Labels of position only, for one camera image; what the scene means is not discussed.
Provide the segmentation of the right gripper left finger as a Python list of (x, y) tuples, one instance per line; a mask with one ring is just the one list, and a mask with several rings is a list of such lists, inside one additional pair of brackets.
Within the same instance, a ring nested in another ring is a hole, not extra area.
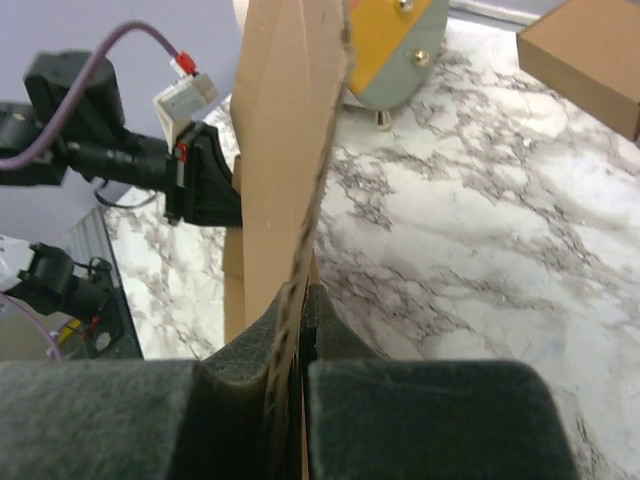
[(296, 479), (300, 295), (204, 361), (5, 362), (5, 479)]

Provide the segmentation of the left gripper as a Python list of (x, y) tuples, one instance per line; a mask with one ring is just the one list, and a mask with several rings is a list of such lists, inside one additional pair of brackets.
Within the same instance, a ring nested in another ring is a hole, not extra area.
[(192, 122), (167, 161), (165, 217), (200, 227), (241, 227), (241, 198), (222, 152), (218, 129)]

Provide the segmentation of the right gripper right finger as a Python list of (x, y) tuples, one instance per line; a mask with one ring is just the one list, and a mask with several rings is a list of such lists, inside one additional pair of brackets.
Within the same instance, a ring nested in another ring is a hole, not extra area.
[(315, 479), (575, 479), (550, 390), (505, 360), (389, 360), (314, 285), (306, 421)]

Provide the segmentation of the brown cardboard box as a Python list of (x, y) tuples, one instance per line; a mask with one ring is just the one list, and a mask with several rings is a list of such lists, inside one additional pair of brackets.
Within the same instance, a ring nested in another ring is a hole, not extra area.
[(242, 224), (224, 245), (225, 340), (264, 331), (253, 479), (301, 472), (297, 347), (313, 244), (351, 55), (344, 1), (247, 5), (230, 117)]

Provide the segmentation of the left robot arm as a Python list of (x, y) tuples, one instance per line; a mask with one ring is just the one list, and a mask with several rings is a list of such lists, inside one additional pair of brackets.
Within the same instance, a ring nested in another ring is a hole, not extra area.
[[(68, 171), (101, 184), (120, 182), (162, 195), (170, 224), (238, 227), (241, 200), (215, 127), (193, 114), (217, 95), (188, 55), (176, 57), (178, 80), (155, 100), (165, 131), (154, 138), (129, 131), (116, 72), (87, 51), (38, 54), (24, 76), (27, 103), (1, 107), (1, 157), (11, 159), (53, 140), (26, 165), (3, 168), (5, 186), (58, 186)], [(37, 315), (62, 314), (46, 330), (56, 359), (138, 358), (135, 331), (100, 212), (88, 215), (57, 246), (3, 236), (1, 291)]]

